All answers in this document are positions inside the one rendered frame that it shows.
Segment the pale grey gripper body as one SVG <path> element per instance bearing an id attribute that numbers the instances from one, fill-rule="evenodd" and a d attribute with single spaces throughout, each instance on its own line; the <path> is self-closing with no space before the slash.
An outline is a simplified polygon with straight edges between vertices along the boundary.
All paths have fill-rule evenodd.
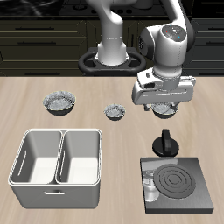
<path id="1" fill-rule="evenodd" d="M 178 86 L 174 90 L 143 89 L 137 81 L 132 90 L 132 101 L 136 105 L 188 102 L 193 98 L 193 87 L 196 79 L 192 76 L 181 76 Z"/>

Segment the medium grey speckled bowl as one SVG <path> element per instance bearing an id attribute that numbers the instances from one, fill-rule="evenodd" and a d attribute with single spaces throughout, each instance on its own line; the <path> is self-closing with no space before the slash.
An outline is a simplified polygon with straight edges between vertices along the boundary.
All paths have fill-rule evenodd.
<path id="1" fill-rule="evenodd" d="M 171 118 L 172 116 L 174 116 L 178 109 L 179 109 L 179 106 L 177 109 L 174 109 L 173 108 L 173 105 L 172 103 L 170 102 L 167 102 L 167 103 L 152 103 L 151 104 L 151 109 L 153 110 L 153 113 L 161 118 L 161 119 L 167 119 L 167 118 Z"/>

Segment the small grey speckled bowl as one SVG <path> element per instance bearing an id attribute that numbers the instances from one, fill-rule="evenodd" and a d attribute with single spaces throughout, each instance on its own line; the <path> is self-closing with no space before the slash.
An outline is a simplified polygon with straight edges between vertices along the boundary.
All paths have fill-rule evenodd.
<path id="1" fill-rule="evenodd" d="M 126 109 L 121 104 L 109 104 L 104 109 L 104 114 L 106 117 L 112 121 L 120 120 L 124 117 Z"/>

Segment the round black stove knob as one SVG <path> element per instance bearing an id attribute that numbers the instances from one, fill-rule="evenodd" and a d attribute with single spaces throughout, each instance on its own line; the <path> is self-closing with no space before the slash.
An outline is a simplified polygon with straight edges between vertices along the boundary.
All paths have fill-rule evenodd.
<path id="1" fill-rule="evenodd" d="M 168 129 L 163 129 L 162 135 L 154 140 L 152 149 L 160 157 L 175 157 L 179 152 L 179 144 L 171 138 Z"/>

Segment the dark grey stove plate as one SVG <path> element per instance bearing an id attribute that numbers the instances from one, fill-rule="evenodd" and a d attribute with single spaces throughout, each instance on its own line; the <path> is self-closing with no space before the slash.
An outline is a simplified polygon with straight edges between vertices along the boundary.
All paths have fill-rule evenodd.
<path id="1" fill-rule="evenodd" d="M 196 157 L 141 157 L 147 214 L 211 214 L 214 210 Z"/>

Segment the large grey speckled bowl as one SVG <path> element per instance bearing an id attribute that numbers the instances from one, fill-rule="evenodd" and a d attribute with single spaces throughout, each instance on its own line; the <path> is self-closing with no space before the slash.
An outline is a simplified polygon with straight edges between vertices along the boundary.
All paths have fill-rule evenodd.
<path id="1" fill-rule="evenodd" d="M 45 109 L 55 116 L 64 116 L 70 113 L 76 103 L 76 97 L 67 91 L 55 91 L 43 99 Z"/>

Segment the white two-bin basket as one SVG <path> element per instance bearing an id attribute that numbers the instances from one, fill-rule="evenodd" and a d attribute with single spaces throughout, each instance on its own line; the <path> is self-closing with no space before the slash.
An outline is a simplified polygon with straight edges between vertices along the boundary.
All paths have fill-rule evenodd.
<path id="1" fill-rule="evenodd" d="M 99 129 L 29 129 L 8 183 L 24 208 L 95 208 L 101 164 Z"/>

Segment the dark kitchen cupboards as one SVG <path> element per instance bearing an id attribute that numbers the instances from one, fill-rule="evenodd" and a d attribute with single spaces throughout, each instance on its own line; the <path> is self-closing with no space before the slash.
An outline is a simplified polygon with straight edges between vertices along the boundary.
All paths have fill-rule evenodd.
<path id="1" fill-rule="evenodd" d="M 224 76 L 224 0 L 180 0 L 195 30 L 184 71 Z M 86 0 L 0 0 L 0 76 L 80 76 L 79 58 L 101 41 Z"/>

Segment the flat black base plate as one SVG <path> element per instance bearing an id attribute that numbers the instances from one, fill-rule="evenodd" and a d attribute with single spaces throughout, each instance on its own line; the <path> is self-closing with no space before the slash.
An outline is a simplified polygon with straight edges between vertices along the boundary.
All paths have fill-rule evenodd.
<path id="1" fill-rule="evenodd" d="M 146 68 L 145 58 L 137 52 L 135 47 L 128 47 L 129 58 L 118 66 L 107 66 L 101 64 L 95 55 L 98 53 L 96 47 L 90 47 L 78 62 L 79 69 L 85 75 L 91 76 L 136 76 L 137 73 Z"/>

